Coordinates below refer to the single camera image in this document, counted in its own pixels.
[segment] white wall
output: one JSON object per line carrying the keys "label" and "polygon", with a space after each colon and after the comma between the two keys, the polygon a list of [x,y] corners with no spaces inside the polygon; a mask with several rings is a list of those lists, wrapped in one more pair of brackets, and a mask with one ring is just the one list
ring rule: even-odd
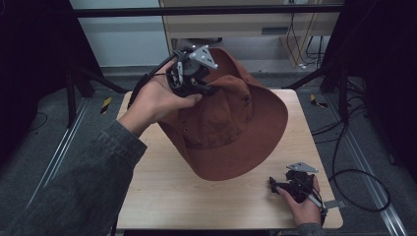
{"label": "white wall", "polygon": [[[71,0],[74,9],[159,7],[158,0]],[[100,67],[153,66],[168,55],[161,17],[84,18]]]}

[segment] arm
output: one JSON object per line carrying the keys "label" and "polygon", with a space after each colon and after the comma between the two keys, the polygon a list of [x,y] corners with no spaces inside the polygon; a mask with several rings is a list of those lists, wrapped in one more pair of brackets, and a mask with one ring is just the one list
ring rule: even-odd
{"label": "arm", "polygon": [[69,156],[71,168],[39,192],[6,235],[105,235],[146,150],[138,137],[169,112],[200,99],[199,94],[178,97],[164,76],[152,78],[119,121],[112,122],[80,155]]}
{"label": "arm", "polygon": [[[314,188],[318,192],[320,191],[316,176],[314,177]],[[297,225],[297,230],[300,236],[325,235],[322,228],[320,209],[309,198],[307,198],[303,203],[298,204],[285,190],[278,189],[278,192],[291,208],[294,216],[294,222],[295,225]]]}

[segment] brown hat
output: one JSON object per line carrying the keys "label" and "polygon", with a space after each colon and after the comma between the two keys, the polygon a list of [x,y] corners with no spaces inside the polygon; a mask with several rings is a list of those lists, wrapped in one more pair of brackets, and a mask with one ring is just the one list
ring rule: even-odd
{"label": "brown hat", "polygon": [[288,111],[227,52],[209,51],[218,69],[205,80],[218,92],[158,124],[198,176],[226,180],[270,155],[285,131]]}

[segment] human hand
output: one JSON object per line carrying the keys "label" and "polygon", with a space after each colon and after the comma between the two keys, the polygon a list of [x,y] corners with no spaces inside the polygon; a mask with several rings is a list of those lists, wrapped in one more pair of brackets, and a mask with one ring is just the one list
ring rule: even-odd
{"label": "human hand", "polygon": [[[156,74],[165,74],[173,62],[165,64]],[[194,106],[202,99],[201,94],[180,97],[169,87],[165,75],[154,76],[138,93],[132,106],[119,119],[119,122],[136,136],[170,112]]]}
{"label": "human hand", "polygon": [[[316,176],[314,176],[313,186],[315,189],[313,191],[316,195],[318,195],[320,187]],[[298,204],[284,189],[279,188],[278,192],[289,205],[294,217],[294,222],[297,226],[304,223],[317,223],[319,225],[322,224],[320,209],[309,198],[307,198],[303,203]]]}

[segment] tabletop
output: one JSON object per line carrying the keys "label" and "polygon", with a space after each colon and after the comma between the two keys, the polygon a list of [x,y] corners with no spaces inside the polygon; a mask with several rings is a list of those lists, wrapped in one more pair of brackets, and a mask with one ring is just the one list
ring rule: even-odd
{"label": "tabletop", "polygon": [[[286,182],[286,165],[304,162],[319,170],[323,200],[334,200],[297,94],[273,89],[288,109],[288,124],[272,154],[239,177],[207,181],[198,177],[157,124],[140,137],[147,152],[134,170],[119,214],[119,229],[276,229],[294,228],[283,198],[270,191],[268,177]],[[118,117],[127,109],[125,95]],[[331,208],[324,228],[339,228],[338,208]]]}

